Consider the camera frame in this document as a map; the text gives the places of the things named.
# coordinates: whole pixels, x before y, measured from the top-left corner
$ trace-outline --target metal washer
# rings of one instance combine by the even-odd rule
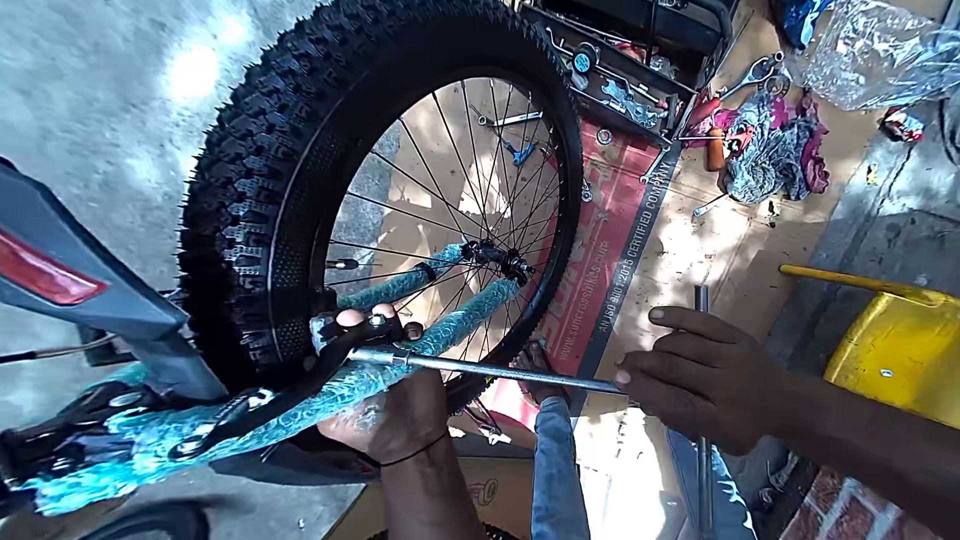
[[[597,142],[604,146],[610,144],[613,141],[613,134],[610,130],[597,130]]]

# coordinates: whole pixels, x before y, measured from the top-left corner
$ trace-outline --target yellow container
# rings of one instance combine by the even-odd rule
[[[780,271],[877,293],[833,352],[825,380],[960,429],[960,300],[791,264]]]

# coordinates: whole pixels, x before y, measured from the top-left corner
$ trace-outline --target hand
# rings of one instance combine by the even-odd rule
[[[658,339],[653,351],[627,353],[616,374],[617,386],[644,412],[733,455],[776,428],[791,376],[755,339],[683,307],[655,307],[650,321],[678,331]]]
[[[394,307],[389,304],[375,306],[372,312],[396,317]],[[363,319],[363,313],[356,309],[337,315],[337,323],[342,327],[356,326]],[[323,420],[317,428],[324,436],[366,453],[380,463],[413,454],[446,432],[446,392],[440,372],[418,370],[386,393]]]

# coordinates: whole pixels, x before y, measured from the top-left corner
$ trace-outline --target concrete floor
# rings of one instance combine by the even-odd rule
[[[808,265],[960,296],[955,264],[960,253],[960,100],[922,103],[910,112],[926,123],[924,139],[900,143],[876,134]],[[875,181],[868,180],[869,167],[876,168]],[[819,377],[873,296],[854,287],[799,280],[764,346],[792,372]],[[777,471],[785,458],[786,449],[772,438],[746,457],[728,458],[752,508],[761,507],[757,491],[768,485],[768,466]],[[755,517],[755,523],[764,523],[761,514]]]
[[[315,5],[2,2],[0,155],[48,184],[148,284],[171,288],[177,205],[202,131],[260,47]],[[70,325],[0,306],[0,352],[76,342]],[[44,419],[103,374],[79,356],[0,367],[0,428]],[[280,487],[198,468],[140,490],[133,503],[222,495],[231,504],[211,512],[215,538],[320,537],[358,491]]]

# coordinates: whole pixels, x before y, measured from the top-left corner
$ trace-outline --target black wrist band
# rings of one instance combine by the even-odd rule
[[[444,437],[446,437],[446,436],[449,435],[449,434],[450,434],[450,432],[449,432],[448,430],[444,430],[444,432],[441,433],[441,435],[440,435],[439,437],[437,437],[436,439],[434,439],[430,444],[424,446],[423,448],[417,450],[416,452],[414,452],[414,453],[412,453],[412,454],[410,454],[410,455],[408,455],[408,456],[406,456],[406,457],[402,457],[402,458],[397,459],[397,460],[395,460],[395,461],[389,461],[389,462],[387,462],[387,463],[380,463],[380,468],[382,469],[382,468],[384,468],[384,467],[389,467],[389,466],[391,466],[391,465],[397,465],[398,463],[401,463],[401,462],[403,462],[403,461],[406,461],[407,459],[410,459],[411,457],[413,457],[413,456],[415,456],[415,455],[423,452],[424,450],[430,448],[431,446],[439,443],[439,442],[440,442],[440,439],[443,439]]]

